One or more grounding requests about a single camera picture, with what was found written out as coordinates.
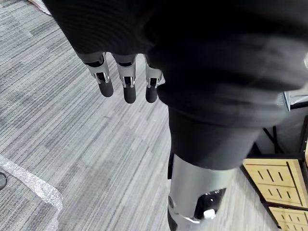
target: wooden shelf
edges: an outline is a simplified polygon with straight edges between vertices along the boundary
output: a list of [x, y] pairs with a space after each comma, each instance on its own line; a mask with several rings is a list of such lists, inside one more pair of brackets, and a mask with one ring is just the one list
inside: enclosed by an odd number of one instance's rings
[[308, 208], [297, 159], [246, 159], [243, 166], [267, 202]]
[[308, 231], [308, 211], [269, 207], [284, 231]]

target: striped carpet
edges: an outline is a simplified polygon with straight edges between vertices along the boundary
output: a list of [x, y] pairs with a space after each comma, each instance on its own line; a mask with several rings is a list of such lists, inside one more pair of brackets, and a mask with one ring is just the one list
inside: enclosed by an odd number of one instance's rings
[[[63, 195], [59, 231], [167, 231], [167, 107], [115, 88], [104, 98], [52, 17], [27, 1], [0, 0], [0, 155]], [[0, 191], [0, 231], [43, 231], [56, 209], [14, 176]], [[276, 231], [241, 172], [220, 216], [203, 230]]]

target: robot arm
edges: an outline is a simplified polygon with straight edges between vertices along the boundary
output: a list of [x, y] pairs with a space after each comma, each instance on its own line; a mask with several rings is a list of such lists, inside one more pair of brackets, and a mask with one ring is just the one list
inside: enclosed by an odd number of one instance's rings
[[[147, 101], [169, 107], [168, 221], [188, 231], [213, 218], [259, 131], [279, 123], [278, 93], [307, 81], [305, 1], [44, 0], [110, 97], [117, 62], [133, 103], [135, 54], [146, 56]], [[166, 83], [157, 87], [161, 70]]]

